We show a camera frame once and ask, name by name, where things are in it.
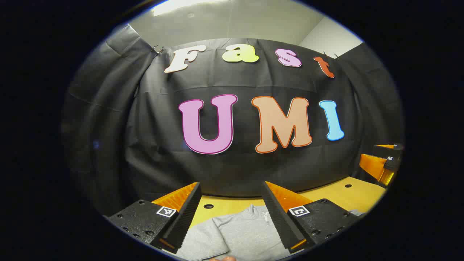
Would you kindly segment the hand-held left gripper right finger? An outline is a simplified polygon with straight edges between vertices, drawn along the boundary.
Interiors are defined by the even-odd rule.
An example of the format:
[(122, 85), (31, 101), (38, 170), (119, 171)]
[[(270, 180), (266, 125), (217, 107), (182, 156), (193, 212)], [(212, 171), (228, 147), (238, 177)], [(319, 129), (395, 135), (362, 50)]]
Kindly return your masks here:
[(331, 200), (310, 200), (267, 181), (262, 183), (262, 199), (291, 254), (328, 241), (360, 219)]

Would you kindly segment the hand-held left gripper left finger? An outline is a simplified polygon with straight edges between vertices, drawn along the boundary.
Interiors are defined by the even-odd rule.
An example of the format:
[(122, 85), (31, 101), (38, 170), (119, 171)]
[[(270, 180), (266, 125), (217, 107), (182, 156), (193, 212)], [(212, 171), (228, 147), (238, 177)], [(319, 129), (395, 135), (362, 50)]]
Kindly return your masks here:
[(128, 235), (176, 254), (201, 198), (200, 183), (194, 182), (156, 200), (137, 200), (108, 220)]

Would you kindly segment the grey zip-neck sweatshirt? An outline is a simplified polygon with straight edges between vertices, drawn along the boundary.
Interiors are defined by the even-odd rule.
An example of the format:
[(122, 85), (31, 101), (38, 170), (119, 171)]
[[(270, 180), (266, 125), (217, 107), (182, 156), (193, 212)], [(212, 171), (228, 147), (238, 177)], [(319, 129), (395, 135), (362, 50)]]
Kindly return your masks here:
[[(349, 211), (360, 218), (364, 213)], [(277, 261), (289, 259), (266, 206), (211, 218), (190, 228), (175, 254), (188, 261), (208, 261), (232, 256), (237, 261)]]

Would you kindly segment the black backdrop cloth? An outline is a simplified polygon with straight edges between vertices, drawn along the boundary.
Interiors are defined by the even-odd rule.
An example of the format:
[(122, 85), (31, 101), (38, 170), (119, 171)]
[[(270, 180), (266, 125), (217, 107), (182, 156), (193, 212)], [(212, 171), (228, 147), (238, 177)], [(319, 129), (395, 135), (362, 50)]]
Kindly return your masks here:
[(361, 154), (404, 142), (401, 99), (365, 43), (338, 58), (273, 40), (218, 38), (155, 52), (126, 25), (65, 94), (61, 133), (78, 188), (103, 215), (193, 182), (259, 197), (352, 176)]

